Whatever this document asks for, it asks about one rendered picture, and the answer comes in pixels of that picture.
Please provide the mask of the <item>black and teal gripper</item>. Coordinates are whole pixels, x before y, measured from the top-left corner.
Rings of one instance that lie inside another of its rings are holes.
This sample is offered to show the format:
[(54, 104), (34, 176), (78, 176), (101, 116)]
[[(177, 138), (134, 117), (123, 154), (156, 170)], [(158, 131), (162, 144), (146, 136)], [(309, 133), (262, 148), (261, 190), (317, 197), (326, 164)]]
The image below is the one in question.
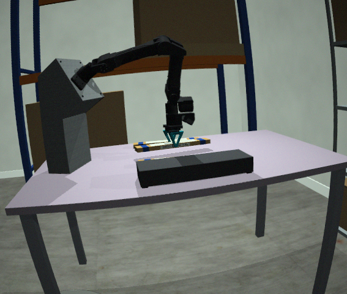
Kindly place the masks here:
[[(165, 127), (165, 130), (163, 130), (163, 133), (165, 134), (168, 142), (171, 142), (171, 141), (173, 142), (174, 147), (178, 147), (180, 139), (184, 133), (184, 131), (180, 131), (183, 128), (183, 125), (175, 126), (174, 115), (177, 115), (177, 114), (178, 113), (166, 114), (166, 124), (163, 125), (163, 127)], [(167, 133), (169, 133), (171, 141)], [(179, 137), (177, 139), (177, 143), (175, 144), (174, 140), (176, 135), (179, 135)]]

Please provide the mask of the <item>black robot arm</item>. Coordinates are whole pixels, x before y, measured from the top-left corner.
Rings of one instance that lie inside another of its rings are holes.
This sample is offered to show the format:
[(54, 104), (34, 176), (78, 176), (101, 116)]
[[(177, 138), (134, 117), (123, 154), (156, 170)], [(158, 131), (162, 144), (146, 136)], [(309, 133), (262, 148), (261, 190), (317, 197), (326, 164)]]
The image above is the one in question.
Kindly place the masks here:
[[(168, 79), (165, 84), (165, 94), (168, 99), (165, 104), (166, 113), (178, 113), (178, 109), (180, 113), (193, 112), (192, 97), (180, 96), (182, 62), (186, 53), (185, 48), (180, 42), (167, 36), (160, 35), (144, 44), (112, 54), (107, 53), (101, 55), (99, 58), (93, 59), (92, 63), (89, 62), (85, 66), (82, 66), (71, 78), (71, 81), (81, 91), (88, 81), (97, 73), (105, 74), (123, 64), (148, 56), (169, 55)], [(175, 126), (182, 125), (182, 121), (192, 125), (194, 120), (195, 113), (174, 115)]]

